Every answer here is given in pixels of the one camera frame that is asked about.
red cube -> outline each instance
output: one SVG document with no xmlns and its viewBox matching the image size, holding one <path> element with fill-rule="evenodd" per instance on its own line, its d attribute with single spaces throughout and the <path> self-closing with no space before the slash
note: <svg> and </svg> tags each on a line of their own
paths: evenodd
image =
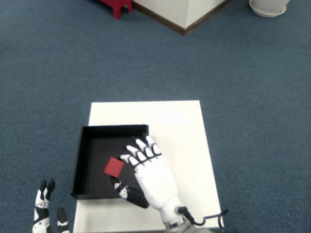
<svg viewBox="0 0 311 233">
<path fill-rule="evenodd" d="M 104 169 L 104 173 L 117 178 L 120 175 L 123 166 L 124 162 L 117 160 L 113 157 L 110 157 Z"/>
</svg>

robot finger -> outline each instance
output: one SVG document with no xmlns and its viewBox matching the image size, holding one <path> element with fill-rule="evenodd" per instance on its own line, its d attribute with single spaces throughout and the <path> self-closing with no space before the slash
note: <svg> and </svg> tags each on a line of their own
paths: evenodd
<svg viewBox="0 0 311 233">
<path fill-rule="evenodd" d="M 41 202 L 41 201 L 44 200 L 44 194 L 43 194 L 43 192 L 44 192 L 46 186 L 47 186 L 46 180 L 42 180 L 42 181 L 41 181 L 41 185 L 40 185 L 40 187 L 39 187 L 39 189 L 38 189 L 38 192 L 37 192 L 37 197 L 36 197 L 36 199 L 35 199 L 35 202 L 36 202 L 36 203 L 39 203 L 39 202 Z"/>
<path fill-rule="evenodd" d="M 118 192 L 120 197 L 126 199 L 128 202 L 137 205 L 141 208 L 148 208 L 149 203 L 146 200 L 144 193 L 135 188 L 131 188 L 127 185 L 124 185 L 119 179 L 115 177 L 110 177 L 112 184 L 114 185 L 115 190 Z"/>
<path fill-rule="evenodd" d="M 60 207 L 57 210 L 57 232 L 70 233 L 68 228 L 68 220 L 66 212 L 63 207 Z"/>
<path fill-rule="evenodd" d="M 154 154 L 151 152 L 150 148 L 143 141 L 138 138 L 133 138 L 133 140 L 148 159 L 154 157 Z"/>
<path fill-rule="evenodd" d="M 49 201 L 51 198 L 51 192 L 55 189 L 55 181 L 54 179 L 51 179 L 47 185 L 47 194 L 45 198 Z"/>
<path fill-rule="evenodd" d="M 136 172 L 138 172 L 143 167 L 141 162 L 137 160 L 136 158 L 134 158 L 132 155 L 123 154 L 119 157 L 119 159 L 131 165 Z"/>
<path fill-rule="evenodd" d="M 136 147 L 126 146 L 126 149 L 131 153 L 132 156 L 136 157 L 139 150 Z"/>
<path fill-rule="evenodd" d="M 148 142 L 148 146 L 151 149 L 152 153 L 155 156 L 161 155 L 161 151 L 159 150 L 159 147 L 157 147 L 157 144 L 154 142 L 154 140 L 150 136 L 146 136 L 146 140 Z"/>
</svg>

white board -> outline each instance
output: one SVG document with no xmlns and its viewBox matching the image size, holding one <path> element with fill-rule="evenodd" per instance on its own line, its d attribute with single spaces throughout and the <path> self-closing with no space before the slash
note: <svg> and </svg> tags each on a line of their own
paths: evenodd
<svg viewBox="0 0 311 233">
<path fill-rule="evenodd" d="M 197 222 L 220 213 L 199 101 L 95 102 L 89 126 L 147 124 L 168 160 L 180 199 Z M 204 227 L 218 227 L 217 218 Z M 78 200 L 74 233 L 162 230 L 158 211 L 122 199 Z"/>
</svg>

white robotic hand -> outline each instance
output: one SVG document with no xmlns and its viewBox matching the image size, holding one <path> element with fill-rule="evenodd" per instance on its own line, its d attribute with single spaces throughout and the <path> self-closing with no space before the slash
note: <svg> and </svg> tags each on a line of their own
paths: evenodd
<svg viewBox="0 0 311 233">
<path fill-rule="evenodd" d="M 138 148 L 126 146 L 128 154 L 120 159 L 127 162 L 135 170 L 135 177 L 148 203 L 160 211 L 162 221 L 167 227 L 174 227 L 185 221 L 183 215 L 176 212 L 182 206 L 178 189 L 170 167 L 161 154 L 158 146 L 150 136 L 146 136 L 146 144 L 140 139 L 134 139 Z M 128 199 L 130 189 L 119 180 L 113 178 L 115 189 L 121 197 Z"/>
<path fill-rule="evenodd" d="M 52 227 L 50 225 L 49 215 L 49 202 L 51 198 L 51 192 L 55 188 L 55 182 L 51 179 L 47 185 L 47 182 L 43 180 L 39 187 L 36 199 L 35 199 L 35 216 L 33 233 L 52 233 Z M 63 208 L 57 210 L 57 226 L 59 233 L 69 233 L 68 221 Z"/>
</svg>

black box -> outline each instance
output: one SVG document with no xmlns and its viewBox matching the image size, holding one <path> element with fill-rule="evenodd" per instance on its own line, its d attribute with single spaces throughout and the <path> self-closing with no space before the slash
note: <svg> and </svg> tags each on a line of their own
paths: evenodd
<svg viewBox="0 0 311 233">
<path fill-rule="evenodd" d="M 71 195 L 76 199 L 109 199 L 119 195 L 104 173 L 110 157 L 125 154 L 124 146 L 135 143 L 133 136 L 143 139 L 148 125 L 86 126 L 82 128 L 78 155 L 73 174 Z M 124 164 L 119 179 L 124 184 L 140 189 L 134 170 Z"/>
</svg>

